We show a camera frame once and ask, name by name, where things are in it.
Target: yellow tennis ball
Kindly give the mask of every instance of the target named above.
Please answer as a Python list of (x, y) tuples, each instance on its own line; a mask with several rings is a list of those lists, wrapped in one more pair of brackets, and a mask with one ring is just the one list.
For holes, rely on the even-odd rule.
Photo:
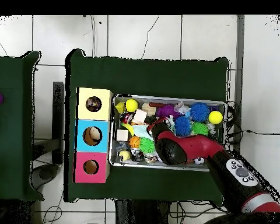
[(129, 151), (127, 150), (122, 150), (121, 152), (119, 152), (118, 154), (119, 156), (122, 156), (122, 161), (124, 162), (125, 160), (128, 160), (129, 158), (131, 158), (131, 153), (129, 153)]
[(208, 116), (208, 120), (212, 124), (220, 124), (223, 120), (223, 115), (219, 111), (212, 111)]
[(138, 108), (138, 102), (134, 99), (129, 99), (125, 102), (125, 108), (131, 113)]

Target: blue spiky ball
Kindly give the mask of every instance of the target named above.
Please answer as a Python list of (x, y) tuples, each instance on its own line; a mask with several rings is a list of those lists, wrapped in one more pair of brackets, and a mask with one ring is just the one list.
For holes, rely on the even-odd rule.
[(205, 103), (194, 103), (191, 106), (191, 117), (195, 122), (204, 122), (208, 119), (209, 108)]
[(178, 137), (186, 137), (191, 133), (191, 122), (186, 116), (179, 116), (175, 119), (175, 133)]

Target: metal tray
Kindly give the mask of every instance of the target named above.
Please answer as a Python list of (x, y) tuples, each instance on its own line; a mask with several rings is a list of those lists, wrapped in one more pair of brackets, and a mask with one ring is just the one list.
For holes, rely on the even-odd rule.
[[(209, 100), (189, 100), (189, 99), (178, 99), (178, 98), (168, 98), (168, 97), (153, 97), (153, 96), (122, 96), (121, 94), (115, 94), (112, 99), (112, 107), (116, 106), (119, 102), (125, 102), (126, 100), (133, 98), (138, 102), (138, 108), (141, 109), (144, 103), (156, 102), (156, 103), (166, 103), (166, 104), (177, 104), (180, 101), (183, 101), (185, 105), (191, 106), (196, 102), (206, 103), (208, 106), (218, 106), (219, 111), (223, 115), (223, 121), (215, 125), (216, 126), (216, 138), (223, 142), (226, 135), (226, 120), (227, 120), (227, 104), (222, 101), (209, 101)], [(173, 169), (173, 170), (194, 170), (208, 172), (207, 161), (203, 164), (188, 164), (188, 165), (166, 165), (162, 162), (155, 162), (154, 164), (146, 163), (144, 160), (142, 162), (133, 162), (132, 160), (126, 160), (122, 162), (117, 156), (115, 150), (116, 141), (116, 131), (118, 129), (126, 130), (123, 126), (120, 125), (120, 114), (117, 110), (114, 110), (113, 122), (110, 125), (110, 143), (109, 143), (109, 162), (113, 166), (127, 166), (127, 167), (145, 167), (145, 168), (154, 168), (154, 169)]]

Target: green table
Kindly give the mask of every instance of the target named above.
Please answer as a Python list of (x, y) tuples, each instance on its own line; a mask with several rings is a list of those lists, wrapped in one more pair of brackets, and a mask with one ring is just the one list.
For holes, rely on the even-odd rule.
[(42, 200), (30, 185), (32, 81), (39, 52), (0, 57), (0, 199)]
[(208, 172), (111, 166), (105, 184), (72, 182), (77, 87), (131, 95), (225, 101), (228, 60), (158, 61), (87, 58), (79, 49), (66, 58), (65, 200), (118, 198), (212, 200), (221, 193)]

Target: shape sorter box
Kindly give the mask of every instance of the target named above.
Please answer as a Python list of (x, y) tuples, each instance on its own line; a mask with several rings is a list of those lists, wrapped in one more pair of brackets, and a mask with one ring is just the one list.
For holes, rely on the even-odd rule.
[[(75, 166), (75, 183), (105, 183), (110, 171), (107, 153), (77, 152)], [(86, 164), (92, 161), (96, 164), (93, 174), (87, 173)]]
[[(107, 152), (109, 145), (109, 121), (78, 120), (77, 132), (77, 152)], [(99, 131), (98, 142), (88, 145), (84, 139), (91, 139), (90, 129), (95, 128)]]
[(107, 89), (77, 87), (78, 119), (110, 120), (112, 96)]

